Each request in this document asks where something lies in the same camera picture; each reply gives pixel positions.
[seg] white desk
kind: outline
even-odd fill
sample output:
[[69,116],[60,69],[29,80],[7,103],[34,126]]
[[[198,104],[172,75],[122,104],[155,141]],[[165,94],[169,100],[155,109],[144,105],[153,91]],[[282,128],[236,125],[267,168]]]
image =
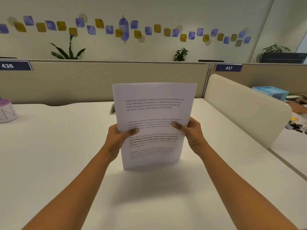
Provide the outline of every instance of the white desk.
[[[61,107],[15,105],[0,124],[0,229],[26,224],[98,152],[112,102]],[[244,179],[298,228],[307,227],[307,182],[203,99],[191,114],[205,138]],[[235,229],[202,161],[184,142],[179,162],[123,171],[110,164],[84,224],[86,230]]]
[[[292,113],[307,122],[307,115]],[[282,130],[271,147],[273,153],[307,181],[307,135],[294,130]]]

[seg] paragraph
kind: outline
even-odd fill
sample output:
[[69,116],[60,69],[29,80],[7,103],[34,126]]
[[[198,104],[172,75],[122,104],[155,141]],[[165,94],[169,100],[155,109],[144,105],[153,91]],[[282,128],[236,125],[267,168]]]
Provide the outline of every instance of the paragraph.
[[156,133],[141,136],[132,136],[129,138],[129,147],[135,148],[152,142],[176,142],[178,134]]
[[150,98],[138,100],[126,100],[126,111],[148,110],[148,109],[170,109],[180,106],[185,99],[179,98]]
[[139,151],[132,151],[130,153],[130,159],[149,156],[149,155],[155,155],[155,154],[168,154],[172,153],[174,148],[169,147],[155,147],[155,148],[148,148],[144,150]]
[[177,122],[181,119],[145,119],[128,121],[128,128],[152,128],[152,127],[170,127],[172,122]]

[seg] purple decorative tile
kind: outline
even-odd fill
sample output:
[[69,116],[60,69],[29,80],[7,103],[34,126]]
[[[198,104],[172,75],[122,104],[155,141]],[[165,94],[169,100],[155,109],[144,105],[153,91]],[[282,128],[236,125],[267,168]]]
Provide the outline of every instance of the purple decorative tile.
[[230,42],[230,37],[229,36],[225,36],[224,44],[229,44],[229,42]]
[[137,20],[132,20],[130,22],[130,26],[131,26],[131,29],[138,29],[138,21]]
[[178,37],[179,36],[179,29],[173,29],[172,37]]
[[45,23],[48,30],[56,31],[56,24],[53,21],[46,20]]
[[84,18],[76,18],[77,27],[85,27]]
[[238,38],[244,38],[245,34],[246,34],[245,31],[241,31],[241,32],[239,33]]
[[145,27],[145,34],[146,35],[152,35],[153,34],[153,30],[151,27]]
[[243,43],[249,43],[251,41],[251,36],[246,36]]
[[106,26],[106,33],[112,35],[114,33],[113,26]]
[[25,15],[23,17],[23,20],[24,20],[26,26],[34,26],[34,21],[33,21],[32,16],[26,16]]
[[189,39],[195,39],[195,32],[194,31],[189,32]]
[[6,24],[0,24],[0,33],[1,34],[8,34],[9,29],[7,28]]
[[203,36],[203,33],[204,33],[204,29],[203,28],[197,28],[197,32],[196,32],[197,36]]
[[90,35],[96,35],[96,30],[95,30],[95,27],[94,26],[86,26],[87,27],[87,32],[90,34]]
[[126,42],[129,39],[129,23],[127,19],[121,18],[119,20],[119,28],[122,30],[122,41]]
[[211,37],[217,36],[217,33],[218,33],[218,32],[219,32],[218,29],[213,29],[213,30],[211,31]]

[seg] cubicle partition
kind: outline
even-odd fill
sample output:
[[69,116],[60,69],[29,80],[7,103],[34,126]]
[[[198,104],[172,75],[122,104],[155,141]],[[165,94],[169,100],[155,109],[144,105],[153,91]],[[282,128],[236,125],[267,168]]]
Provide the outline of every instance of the cubicle partition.
[[0,71],[0,97],[13,104],[113,101],[112,84],[197,83],[203,97],[208,63],[33,60],[33,71]]
[[211,64],[207,81],[212,74],[218,74],[247,87],[274,86],[289,95],[307,93],[307,65],[303,64],[243,64],[241,72],[215,72]]

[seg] forearm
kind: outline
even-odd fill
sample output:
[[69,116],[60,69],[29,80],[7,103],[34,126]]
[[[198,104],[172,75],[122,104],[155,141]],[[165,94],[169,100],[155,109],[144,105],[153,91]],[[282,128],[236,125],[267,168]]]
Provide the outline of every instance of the forearm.
[[82,172],[50,201],[23,230],[81,229],[110,160],[100,151]]
[[297,229],[210,146],[199,155],[238,230]]

